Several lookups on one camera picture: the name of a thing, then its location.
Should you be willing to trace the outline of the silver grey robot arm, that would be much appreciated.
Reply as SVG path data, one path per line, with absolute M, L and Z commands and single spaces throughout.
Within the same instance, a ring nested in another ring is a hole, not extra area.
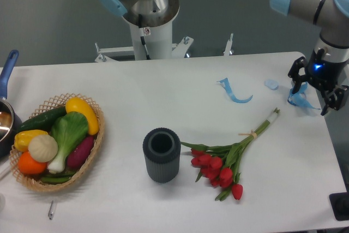
M 321 29 L 311 57 L 295 60 L 288 72 L 292 93 L 307 82 L 324 100 L 322 115 L 329 109 L 340 110 L 348 98 L 348 86 L 338 83 L 348 65 L 348 0 L 270 0 L 269 4 L 285 16 L 298 17 Z

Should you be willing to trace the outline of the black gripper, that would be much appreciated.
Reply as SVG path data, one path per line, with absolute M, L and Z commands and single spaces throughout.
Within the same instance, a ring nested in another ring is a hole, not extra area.
M 317 90 L 331 91 L 324 92 L 325 105 L 321 111 L 322 116 L 326 115 L 330 109 L 339 111 L 348 100 L 348 86 L 336 86 L 347 61 L 337 63 L 326 61 L 324 58 L 325 49 L 319 49 L 312 53 L 309 63 L 304 56 L 296 59 L 288 72 L 288 77 L 293 83 L 292 94 L 299 92 L 302 84 L 306 82 Z M 300 75 L 301 69 L 305 69 L 303 75 Z

